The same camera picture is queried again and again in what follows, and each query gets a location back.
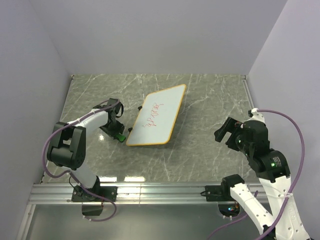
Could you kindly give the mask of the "green whiteboard eraser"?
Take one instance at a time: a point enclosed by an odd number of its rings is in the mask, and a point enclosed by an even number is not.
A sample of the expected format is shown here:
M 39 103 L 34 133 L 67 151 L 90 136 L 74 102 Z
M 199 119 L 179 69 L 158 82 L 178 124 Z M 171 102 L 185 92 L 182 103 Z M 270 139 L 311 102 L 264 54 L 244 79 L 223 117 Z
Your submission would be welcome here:
M 114 138 L 116 140 L 118 140 L 119 142 L 121 142 L 121 143 L 123 143 L 126 140 L 126 136 L 123 135 L 123 134 L 117 134 L 117 135 L 114 136 Z

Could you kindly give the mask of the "yellow framed whiteboard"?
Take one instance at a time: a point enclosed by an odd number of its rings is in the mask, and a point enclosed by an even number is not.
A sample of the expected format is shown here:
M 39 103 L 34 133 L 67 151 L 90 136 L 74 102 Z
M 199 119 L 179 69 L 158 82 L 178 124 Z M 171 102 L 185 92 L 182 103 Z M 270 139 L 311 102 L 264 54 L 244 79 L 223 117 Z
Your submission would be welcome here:
M 129 147 L 165 145 L 171 139 L 187 86 L 148 94 L 126 140 Z

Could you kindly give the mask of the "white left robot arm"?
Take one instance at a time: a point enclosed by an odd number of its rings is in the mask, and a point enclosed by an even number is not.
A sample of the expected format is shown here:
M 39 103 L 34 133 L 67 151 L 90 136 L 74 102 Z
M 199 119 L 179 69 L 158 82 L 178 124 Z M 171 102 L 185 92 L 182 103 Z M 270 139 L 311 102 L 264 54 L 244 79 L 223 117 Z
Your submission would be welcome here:
M 54 175 L 47 168 L 46 174 L 51 178 L 60 178 L 69 174 L 77 186 L 75 194 L 83 196 L 87 201 L 105 200 L 108 195 L 115 196 L 115 190 L 104 190 L 101 182 L 86 165 L 87 136 L 97 129 L 102 130 L 110 138 L 123 142 L 125 126 L 118 121 L 124 113 L 124 106 L 117 98 L 109 98 L 94 106 L 90 112 L 70 122 L 57 122 L 53 132 L 45 142 L 42 155 L 65 171 Z

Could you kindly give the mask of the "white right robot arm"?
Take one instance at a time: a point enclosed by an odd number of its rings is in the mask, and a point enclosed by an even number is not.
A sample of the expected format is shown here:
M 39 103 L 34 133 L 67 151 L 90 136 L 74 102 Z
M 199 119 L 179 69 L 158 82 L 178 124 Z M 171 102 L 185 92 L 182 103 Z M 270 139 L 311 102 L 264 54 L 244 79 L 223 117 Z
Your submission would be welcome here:
M 270 147 L 264 118 L 258 115 L 240 122 L 228 117 L 215 131 L 215 140 L 221 142 L 226 133 L 230 136 L 225 144 L 245 155 L 264 189 L 271 211 L 260 204 L 238 174 L 222 179 L 222 197 L 240 204 L 257 227 L 261 240 L 309 240 L 292 193 L 287 159 Z

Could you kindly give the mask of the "aluminium right side rail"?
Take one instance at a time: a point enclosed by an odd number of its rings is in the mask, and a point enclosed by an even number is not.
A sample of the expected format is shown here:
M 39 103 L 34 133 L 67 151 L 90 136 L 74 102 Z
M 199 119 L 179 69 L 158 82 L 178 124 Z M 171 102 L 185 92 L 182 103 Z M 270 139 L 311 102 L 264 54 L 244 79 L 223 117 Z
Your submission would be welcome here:
M 253 109 L 255 106 L 254 106 L 254 102 L 253 102 L 253 99 L 252 99 L 252 96 L 250 93 L 250 89 L 249 89 L 249 85 L 248 85 L 248 81 L 247 81 L 247 75 L 241 75 L 241 80 L 242 80 L 242 83 L 243 83 L 243 86 L 244 86 L 244 89 L 245 89 L 245 92 L 246 92 L 246 95 L 247 95 L 247 98 L 249 101 L 250 108 Z

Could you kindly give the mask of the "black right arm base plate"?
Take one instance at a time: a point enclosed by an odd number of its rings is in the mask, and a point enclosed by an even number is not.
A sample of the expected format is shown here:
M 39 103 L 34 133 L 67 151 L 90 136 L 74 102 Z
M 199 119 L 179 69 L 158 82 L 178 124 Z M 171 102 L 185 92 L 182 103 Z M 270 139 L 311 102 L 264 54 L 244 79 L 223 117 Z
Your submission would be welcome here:
M 206 185 L 204 191 L 200 193 L 207 202 L 231 202 L 235 201 L 231 196 L 231 187 L 235 184 Z

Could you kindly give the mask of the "aluminium mounting rail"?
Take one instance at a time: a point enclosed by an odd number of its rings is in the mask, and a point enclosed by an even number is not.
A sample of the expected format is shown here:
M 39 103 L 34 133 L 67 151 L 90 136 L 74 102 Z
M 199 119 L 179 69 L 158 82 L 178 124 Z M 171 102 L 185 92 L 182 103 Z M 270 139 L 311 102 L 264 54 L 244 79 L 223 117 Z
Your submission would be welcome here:
M 116 186 L 117 205 L 200 205 L 208 204 L 200 193 L 207 183 L 203 182 L 112 182 L 104 187 Z M 68 183 L 35 184 L 28 204 L 31 205 L 98 205 L 98 202 L 73 202 L 73 188 Z

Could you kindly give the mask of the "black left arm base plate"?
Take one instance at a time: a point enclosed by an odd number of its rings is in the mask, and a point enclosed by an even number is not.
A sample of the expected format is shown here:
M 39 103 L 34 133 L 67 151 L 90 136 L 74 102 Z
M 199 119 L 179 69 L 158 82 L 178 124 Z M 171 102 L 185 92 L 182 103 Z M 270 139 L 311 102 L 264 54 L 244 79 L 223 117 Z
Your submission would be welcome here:
M 116 201 L 118 188 L 116 186 L 100 186 L 98 190 L 88 189 L 85 191 L 79 185 L 73 188 L 71 197 L 72 202 L 86 203 L 86 202 L 105 202 L 109 199 L 112 202 Z

